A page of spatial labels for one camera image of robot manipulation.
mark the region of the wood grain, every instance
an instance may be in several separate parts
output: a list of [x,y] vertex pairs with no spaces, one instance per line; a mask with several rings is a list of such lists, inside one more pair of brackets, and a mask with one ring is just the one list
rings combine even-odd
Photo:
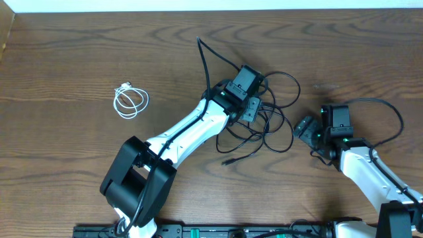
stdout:
[[3,50],[6,48],[6,42],[9,38],[9,33],[12,29],[13,20],[15,19],[15,13],[10,7],[0,0],[0,61],[3,55]]
[[[0,65],[0,236],[70,237],[77,223],[112,223],[98,191],[121,144],[153,137],[185,117],[205,89],[195,43],[202,37],[236,64],[283,70],[301,83],[284,112],[296,123],[325,102],[388,100],[403,114],[404,134],[380,147],[384,162],[423,191],[423,11],[240,11],[18,15]],[[235,72],[206,52],[211,83]],[[151,104],[124,120],[112,107],[124,81],[149,91]],[[270,79],[279,104],[294,83]],[[399,123],[384,106],[351,106],[357,136],[376,142]],[[223,148],[238,141],[223,132]],[[284,148],[289,130],[272,136]],[[160,218],[187,224],[283,224],[358,216],[377,222],[360,189],[310,158],[295,141],[284,154],[249,159],[210,139],[178,169]]]

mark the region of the white cable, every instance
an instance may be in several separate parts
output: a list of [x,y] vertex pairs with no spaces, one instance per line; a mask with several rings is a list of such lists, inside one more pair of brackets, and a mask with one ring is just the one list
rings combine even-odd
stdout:
[[[114,89],[114,91],[115,91],[115,94],[114,94],[114,100],[113,100],[113,107],[117,111],[117,113],[125,119],[132,119],[132,118],[136,117],[138,113],[142,112],[148,106],[150,98],[148,96],[147,91],[145,91],[143,89],[137,89],[137,88],[132,87],[130,82],[122,83],[122,85],[120,87],[118,87],[117,89]],[[136,94],[138,94],[139,97],[141,97],[141,102],[139,104],[135,105],[133,100],[125,93],[126,91],[133,91]],[[126,97],[131,102],[132,106],[123,105],[119,100],[120,95]],[[134,112],[132,112],[132,113],[122,112],[121,110],[118,109],[118,104],[122,108],[132,109],[132,110],[134,110]]]

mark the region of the white charging cable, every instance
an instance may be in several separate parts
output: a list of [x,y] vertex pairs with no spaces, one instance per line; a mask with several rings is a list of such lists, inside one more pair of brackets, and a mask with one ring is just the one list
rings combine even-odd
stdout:
[[[148,96],[147,91],[145,91],[143,89],[137,89],[137,88],[132,87],[130,82],[122,83],[122,85],[120,85],[120,87],[118,87],[117,89],[114,89],[114,91],[115,91],[115,94],[114,94],[114,100],[113,100],[113,107],[117,111],[117,113],[125,119],[132,119],[132,118],[136,117],[138,113],[142,112],[148,106],[149,96]],[[135,105],[133,100],[125,93],[127,91],[133,91],[136,94],[138,94],[139,97],[141,97],[141,102],[139,104]],[[122,99],[119,100],[119,97],[121,95],[123,97],[126,97],[131,102],[132,106],[123,105],[121,103]],[[134,110],[134,112],[131,112],[131,113],[122,112],[121,110],[118,109],[118,104],[122,108],[132,109],[132,110]]]

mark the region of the wooden tabletop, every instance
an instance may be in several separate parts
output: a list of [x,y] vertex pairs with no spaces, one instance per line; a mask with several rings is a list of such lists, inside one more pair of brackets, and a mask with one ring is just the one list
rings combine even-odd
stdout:
[[[0,236],[70,237],[80,223],[118,216],[99,186],[131,136],[164,132],[198,104],[205,78],[196,36],[225,57],[301,83],[284,110],[296,123],[326,102],[378,97],[402,113],[405,130],[378,152],[406,183],[423,192],[423,11],[242,11],[17,15],[0,63]],[[211,84],[235,76],[206,52]],[[114,88],[146,89],[149,107],[133,120],[117,115]],[[295,83],[270,78],[278,104]],[[399,123],[380,104],[350,107],[355,135],[373,143]],[[288,128],[269,137],[285,148]],[[238,141],[227,132],[222,148]],[[309,156],[299,140],[283,154],[261,149],[223,167],[232,154],[214,138],[178,168],[160,218],[187,224],[287,224],[377,214],[360,189]]]

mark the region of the white background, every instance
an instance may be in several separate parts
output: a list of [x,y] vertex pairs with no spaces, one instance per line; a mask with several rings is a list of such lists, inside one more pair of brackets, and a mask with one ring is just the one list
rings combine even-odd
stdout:
[[423,8],[423,0],[5,0],[16,13]]

